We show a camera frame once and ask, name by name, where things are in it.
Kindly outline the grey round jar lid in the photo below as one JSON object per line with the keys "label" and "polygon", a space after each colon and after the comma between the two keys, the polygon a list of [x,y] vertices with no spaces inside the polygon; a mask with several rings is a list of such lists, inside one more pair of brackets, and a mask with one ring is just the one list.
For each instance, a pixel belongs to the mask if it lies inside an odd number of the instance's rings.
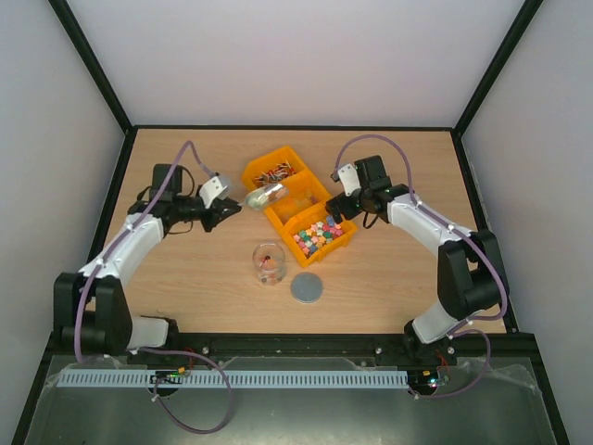
{"label": "grey round jar lid", "polygon": [[315,273],[299,273],[293,278],[290,291],[295,300],[311,304],[321,298],[323,283]]}

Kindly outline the clear plastic jar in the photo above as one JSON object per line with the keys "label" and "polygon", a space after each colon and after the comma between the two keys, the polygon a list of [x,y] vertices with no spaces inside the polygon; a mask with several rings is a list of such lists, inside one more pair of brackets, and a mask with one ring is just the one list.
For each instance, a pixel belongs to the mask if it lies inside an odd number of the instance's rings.
{"label": "clear plastic jar", "polygon": [[285,254],[277,243],[267,242],[256,246],[252,263],[258,281],[266,286],[281,283],[286,275]]}

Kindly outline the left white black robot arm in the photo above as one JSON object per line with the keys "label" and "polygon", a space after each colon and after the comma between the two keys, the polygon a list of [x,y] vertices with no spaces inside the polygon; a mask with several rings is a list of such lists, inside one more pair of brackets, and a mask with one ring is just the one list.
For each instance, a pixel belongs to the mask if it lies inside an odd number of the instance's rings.
{"label": "left white black robot arm", "polygon": [[241,209],[229,197],[231,181],[219,173],[183,192],[183,166],[158,164],[152,184],[129,207],[123,226],[76,273],[61,273],[54,283],[54,337],[71,346],[78,362],[87,354],[119,355],[127,350],[160,348],[171,320],[133,316],[124,293],[148,253],[178,223],[200,223],[209,233]]}

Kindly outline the metal scoop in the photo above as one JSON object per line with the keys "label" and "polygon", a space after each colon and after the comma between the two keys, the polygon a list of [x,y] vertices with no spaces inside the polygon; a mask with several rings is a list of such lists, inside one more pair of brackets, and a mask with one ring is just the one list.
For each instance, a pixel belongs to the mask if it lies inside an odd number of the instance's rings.
{"label": "metal scoop", "polygon": [[265,184],[249,192],[243,201],[243,205],[252,210],[264,210],[288,195],[288,188],[283,184]]}

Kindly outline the yellow bin with gummies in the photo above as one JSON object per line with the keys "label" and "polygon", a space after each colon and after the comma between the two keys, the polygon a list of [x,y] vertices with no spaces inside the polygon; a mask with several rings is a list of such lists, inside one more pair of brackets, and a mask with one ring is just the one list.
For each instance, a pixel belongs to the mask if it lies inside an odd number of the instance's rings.
{"label": "yellow bin with gummies", "polygon": [[288,194],[264,210],[279,234],[284,231],[290,220],[330,198],[329,192],[310,170],[293,174],[282,180],[281,184],[286,187]]}

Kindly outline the yellow bin with lollipops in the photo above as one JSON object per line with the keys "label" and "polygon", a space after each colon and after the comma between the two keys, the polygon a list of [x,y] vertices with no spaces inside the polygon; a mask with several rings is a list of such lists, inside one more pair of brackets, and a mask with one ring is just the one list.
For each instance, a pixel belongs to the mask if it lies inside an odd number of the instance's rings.
{"label": "yellow bin with lollipops", "polygon": [[267,184],[278,184],[307,168],[292,147],[282,146],[249,161],[242,174],[242,183],[248,190],[255,190]]}

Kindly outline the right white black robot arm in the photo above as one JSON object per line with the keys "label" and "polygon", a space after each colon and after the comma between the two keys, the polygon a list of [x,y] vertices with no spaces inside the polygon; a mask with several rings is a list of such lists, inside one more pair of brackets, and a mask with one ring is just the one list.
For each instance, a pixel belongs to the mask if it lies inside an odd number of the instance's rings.
{"label": "right white black robot arm", "polygon": [[436,302],[404,327],[404,351],[411,361],[426,362],[437,341],[454,337],[475,320],[504,317],[509,285],[492,232],[457,225],[424,204],[410,184],[393,185],[379,156],[337,166],[332,179],[343,187],[326,202],[336,222],[372,215],[436,257]]}

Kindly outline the yellow bin with colourful candies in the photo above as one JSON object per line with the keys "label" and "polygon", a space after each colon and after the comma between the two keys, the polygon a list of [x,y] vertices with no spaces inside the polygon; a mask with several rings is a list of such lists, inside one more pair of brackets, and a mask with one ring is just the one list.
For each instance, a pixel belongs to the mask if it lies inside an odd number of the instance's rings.
{"label": "yellow bin with colourful candies", "polygon": [[297,263],[307,268],[334,250],[345,247],[357,231],[355,223],[337,222],[320,203],[291,218],[281,235]]}

